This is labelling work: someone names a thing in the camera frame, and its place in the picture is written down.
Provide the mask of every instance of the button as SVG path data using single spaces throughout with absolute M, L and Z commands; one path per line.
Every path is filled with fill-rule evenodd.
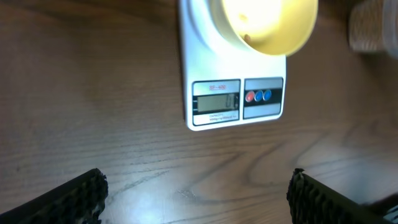
M 256 102 L 258 102 L 258 101 L 260 101 L 261 99 L 262 99 L 262 91 L 259 90 L 259 91 L 257 91 L 256 95 L 254 96 L 254 100 L 255 100 Z
M 250 91 L 249 93 L 247 93 L 246 96 L 244 97 L 244 99 L 248 103 L 252 102 L 252 100 L 254 99 L 254 92 Z
M 270 90 L 266 90 L 266 91 L 264 92 L 264 100 L 265 100 L 265 101 L 271 99 L 271 96 L 272 96 L 272 92 L 271 92 Z

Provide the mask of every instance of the white scale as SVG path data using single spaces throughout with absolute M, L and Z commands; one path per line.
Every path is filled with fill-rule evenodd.
M 214 0 L 180 0 L 179 5 L 187 126 L 201 131 L 278 119 L 286 57 L 231 45 L 214 25 L 209 1 Z

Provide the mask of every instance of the display panel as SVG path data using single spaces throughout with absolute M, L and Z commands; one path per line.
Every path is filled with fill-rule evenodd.
M 234 99 L 234 93 L 198 96 L 198 112 L 236 109 L 238 106 L 235 105 Z

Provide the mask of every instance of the transparent container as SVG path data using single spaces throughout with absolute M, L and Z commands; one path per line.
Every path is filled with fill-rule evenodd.
M 387 51 L 398 58 L 398 0 L 366 0 L 351 11 L 349 46 L 356 52 Z

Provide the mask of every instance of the wood grain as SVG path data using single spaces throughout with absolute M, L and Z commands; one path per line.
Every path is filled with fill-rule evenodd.
M 192 132 L 175 1 L 1 0 L 0 212 L 95 167 L 107 224 L 290 223 L 296 167 L 358 203 L 396 192 L 398 64 L 350 51 L 343 2 L 288 58 L 280 120 Z

